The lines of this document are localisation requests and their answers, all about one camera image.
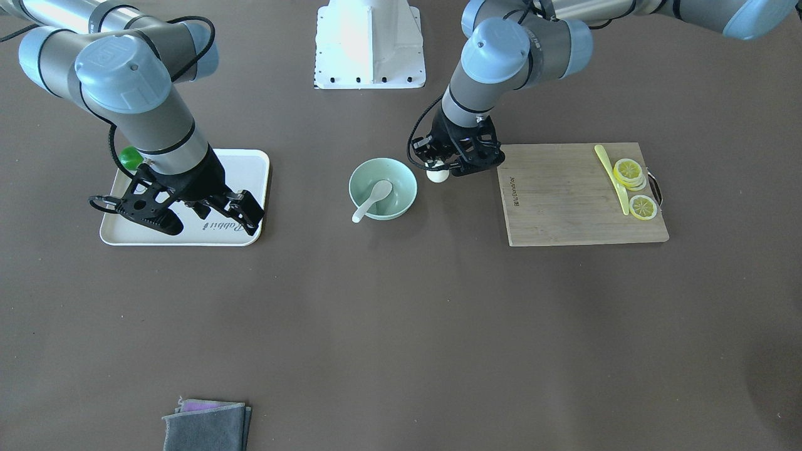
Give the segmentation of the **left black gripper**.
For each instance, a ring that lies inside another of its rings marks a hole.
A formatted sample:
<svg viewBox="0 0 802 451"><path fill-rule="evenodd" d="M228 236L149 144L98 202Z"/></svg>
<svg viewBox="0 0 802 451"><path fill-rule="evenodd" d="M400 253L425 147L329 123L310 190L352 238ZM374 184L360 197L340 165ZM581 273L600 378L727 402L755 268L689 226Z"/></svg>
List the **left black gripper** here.
<svg viewBox="0 0 802 451"><path fill-rule="evenodd" d="M456 156L456 166L450 167L450 174L463 177L483 172L501 165L502 156L496 128L492 118L479 120L472 127L456 125L438 110L432 121L429 136L429 160L424 169L429 172L449 171L449 158Z"/></svg>

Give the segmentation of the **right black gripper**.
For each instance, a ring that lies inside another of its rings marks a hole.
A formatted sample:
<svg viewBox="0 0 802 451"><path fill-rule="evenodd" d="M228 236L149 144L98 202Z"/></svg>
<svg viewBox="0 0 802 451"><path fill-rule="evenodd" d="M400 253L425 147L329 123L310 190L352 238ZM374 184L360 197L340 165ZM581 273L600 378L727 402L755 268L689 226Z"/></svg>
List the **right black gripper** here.
<svg viewBox="0 0 802 451"><path fill-rule="evenodd" d="M249 236L257 233L264 217L264 209L252 192L231 192L226 185L224 167L211 148L195 168L182 174L164 175L149 165L139 165L123 197L105 196L104 203L130 222L163 234L177 235L184 229L171 209L177 199L200 202L207 209L214 209L235 220Z"/></svg>

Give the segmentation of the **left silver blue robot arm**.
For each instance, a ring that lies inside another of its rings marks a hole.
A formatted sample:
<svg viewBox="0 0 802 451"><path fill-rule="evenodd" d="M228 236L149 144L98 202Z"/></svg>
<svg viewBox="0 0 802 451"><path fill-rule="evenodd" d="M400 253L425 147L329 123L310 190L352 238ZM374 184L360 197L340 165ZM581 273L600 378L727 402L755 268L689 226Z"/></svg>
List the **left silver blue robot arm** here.
<svg viewBox="0 0 802 451"><path fill-rule="evenodd" d="M491 112L503 94L582 71L593 31L630 15L658 14L752 40L776 28L799 1L470 1L467 38L449 86L432 107L430 132L409 136L407 158L437 182L501 165Z"/></svg>

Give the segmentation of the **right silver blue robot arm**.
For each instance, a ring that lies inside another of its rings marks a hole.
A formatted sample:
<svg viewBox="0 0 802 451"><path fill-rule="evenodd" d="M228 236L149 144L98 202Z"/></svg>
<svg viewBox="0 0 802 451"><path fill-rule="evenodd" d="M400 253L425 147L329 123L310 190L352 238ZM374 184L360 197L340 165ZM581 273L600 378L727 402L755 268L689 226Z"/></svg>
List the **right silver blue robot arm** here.
<svg viewBox="0 0 802 451"><path fill-rule="evenodd" d="M124 169L122 197L94 196L90 205L129 222L177 235L172 211L182 202L204 219L211 211L247 234L264 209L251 192L226 185L224 167L175 88L213 74L219 57L209 18L162 20L121 1L3 1L2 14L29 21L18 63L40 88L66 99L121 132L142 157Z"/></svg>

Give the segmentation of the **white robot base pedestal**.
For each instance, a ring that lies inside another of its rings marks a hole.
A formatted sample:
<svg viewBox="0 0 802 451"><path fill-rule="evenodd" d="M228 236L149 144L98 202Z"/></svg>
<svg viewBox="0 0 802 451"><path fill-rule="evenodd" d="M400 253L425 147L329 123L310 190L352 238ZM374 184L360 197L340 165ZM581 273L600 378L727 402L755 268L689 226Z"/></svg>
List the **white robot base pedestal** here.
<svg viewBox="0 0 802 451"><path fill-rule="evenodd" d="M421 14L407 1L330 1L317 10L315 43L318 90L425 86Z"/></svg>

